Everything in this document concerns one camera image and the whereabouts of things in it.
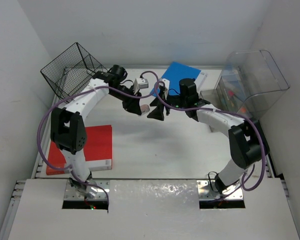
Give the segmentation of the pink eraser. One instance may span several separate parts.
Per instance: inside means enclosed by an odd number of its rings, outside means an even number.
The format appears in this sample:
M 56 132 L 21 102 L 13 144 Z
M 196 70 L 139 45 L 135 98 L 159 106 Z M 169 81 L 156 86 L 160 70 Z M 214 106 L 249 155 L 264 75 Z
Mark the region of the pink eraser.
M 150 111 L 150 107 L 147 104 L 143 104 L 140 106 L 141 114 L 144 115 Z

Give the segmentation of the clear grey drawer organizer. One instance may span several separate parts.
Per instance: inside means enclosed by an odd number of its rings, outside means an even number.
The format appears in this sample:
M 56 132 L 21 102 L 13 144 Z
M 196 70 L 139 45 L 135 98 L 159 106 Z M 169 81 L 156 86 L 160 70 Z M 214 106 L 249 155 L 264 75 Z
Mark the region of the clear grey drawer organizer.
M 265 49 L 232 52 L 212 87 L 200 97 L 223 111 L 260 119 L 290 88 Z

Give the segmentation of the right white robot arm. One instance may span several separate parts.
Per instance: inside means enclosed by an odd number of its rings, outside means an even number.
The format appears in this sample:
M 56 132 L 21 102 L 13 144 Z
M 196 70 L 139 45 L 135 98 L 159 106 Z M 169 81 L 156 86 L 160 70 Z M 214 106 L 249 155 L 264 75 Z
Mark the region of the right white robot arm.
M 214 186 L 218 193 L 238 181 L 243 181 L 247 169 L 261 162 L 261 174 L 265 173 L 266 156 L 269 145 L 260 122 L 245 115 L 221 110 L 201 98 L 194 79 L 184 78 L 179 82 L 179 94 L 169 95 L 169 81 L 160 79 L 154 85 L 156 98 L 152 102 L 156 108 L 149 118 L 164 120 L 163 111 L 176 110 L 203 124 L 218 130 L 229 141 L 230 160 L 215 175 Z

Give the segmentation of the blue folder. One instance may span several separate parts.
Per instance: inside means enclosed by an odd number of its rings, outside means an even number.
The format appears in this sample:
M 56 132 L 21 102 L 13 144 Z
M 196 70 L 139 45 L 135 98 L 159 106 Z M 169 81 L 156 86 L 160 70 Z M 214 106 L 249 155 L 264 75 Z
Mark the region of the blue folder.
M 208 77 L 208 73 L 185 64 L 172 62 L 164 74 L 159 78 L 160 81 L 169 81 L 169 95 L 177 96 L 181 93 L 179 81 L 182 79 L 194 79 L 196 85 L 196 92 L 199 93 L 200 89 Z

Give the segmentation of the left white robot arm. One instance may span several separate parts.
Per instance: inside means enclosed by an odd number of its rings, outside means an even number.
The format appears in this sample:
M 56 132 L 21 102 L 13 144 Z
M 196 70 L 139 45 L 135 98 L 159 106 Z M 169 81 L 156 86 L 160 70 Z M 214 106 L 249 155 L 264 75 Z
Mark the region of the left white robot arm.
M 86 163 L 84 146 L 88 140 L 85 120 L 92 109 L 107 95 L 122 102 L 125 111 L 142 115 L 140 106 L 141 82 L 135 80 L 127 87 L 122 82 L 127 71 L 113 65 L 110 70 L 97 71 L 80 92 L 65 98 L 64 107 L 56 104 L 50 112 L 50 139 L 65 157 L 70 172 L 70 183 L 79 189 L 91 186 L 91 171 Z

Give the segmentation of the black wire mesh basket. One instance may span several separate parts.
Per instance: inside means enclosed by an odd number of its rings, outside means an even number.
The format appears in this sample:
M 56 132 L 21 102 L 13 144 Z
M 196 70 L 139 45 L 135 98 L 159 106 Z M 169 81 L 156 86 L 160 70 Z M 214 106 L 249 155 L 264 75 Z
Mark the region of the black wire mesh basket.
M 107 68 L 75 42 L 40 70 L 55 95 L 63 100 L 80 93 L 97 71 Z

